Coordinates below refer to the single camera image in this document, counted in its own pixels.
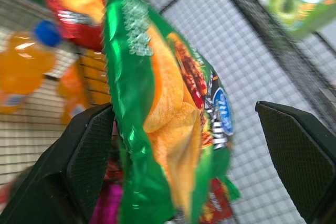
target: orange soda bottle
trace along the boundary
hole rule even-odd
[[[40,87],[44,73],[56,63],[55,47],[60,42],[57,27],[46,20],[32,33],[12,34],[0,53],[0,113],[16,111]]]

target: green snack package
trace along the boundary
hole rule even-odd
[[[124,143],[120,223],[162,224],[181,210],[198,223],[234,132],[218,75],[143,0],[106,0],[104,44]]]
[[[335,18],[336,0],[268,0],[269,10],[298,39]]]

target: chip bag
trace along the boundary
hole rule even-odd
[[[233,134],[213,67],[143,0],[106,0],[104,44],[124,155],[120,223],[198,223]]]
[[[56,14],[61,34],[77,45],[101,51],[103,0],[45,0]]]

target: red package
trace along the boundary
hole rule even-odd
[[[211,187],[207,203],[203,206],[200,224],[216,224],[233,217],[223,183],[215,178],[211,180]]]
[[[45,0],[56,14],[64,38],[76,45],[102,51],[103,0]]]

